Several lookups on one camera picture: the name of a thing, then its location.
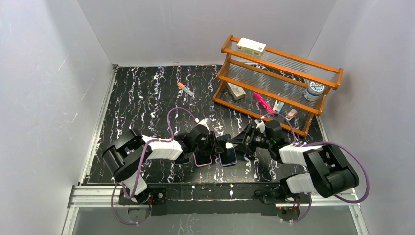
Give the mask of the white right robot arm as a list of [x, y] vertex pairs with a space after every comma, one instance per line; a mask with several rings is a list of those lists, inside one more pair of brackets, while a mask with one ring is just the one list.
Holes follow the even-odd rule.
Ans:
[[280, 179], [279, 185], [261, 191], [261, 196], [287, 199], [301, 193], [331, 197], [359, 185], [359, 177], [341, 149], [324, 143], [299, 146], [289, 143], [278, 121], [255, 120], [228, 141], [236, 150], [252, 154], [266, 149], [270, 157], [281, 164], [295, 164], [307, 168], [307, 173]]

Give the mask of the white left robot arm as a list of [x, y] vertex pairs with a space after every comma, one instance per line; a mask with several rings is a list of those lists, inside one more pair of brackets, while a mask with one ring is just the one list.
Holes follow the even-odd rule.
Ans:
[[223, 153], [215, 133], [207, 125], [198, 124], [190, 132], [179, 133], [169, 139], [143, 135], [139, 130], [129, 130], [103, 150], [101, 158], [116, 184], [121, 184], [128, 199], [136, 199], [147, 190], [141, 175], [146, 160], [162, 159], [180, 164], [189, 158], [211, 159]]

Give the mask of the lavender phone case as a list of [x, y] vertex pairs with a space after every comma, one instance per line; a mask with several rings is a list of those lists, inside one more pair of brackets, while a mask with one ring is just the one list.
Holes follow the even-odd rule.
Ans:
[[221, 166], [228, 167], [237, 163], [236, 151], [231, 143], [225, 144], [225, 152], [219, 154]]

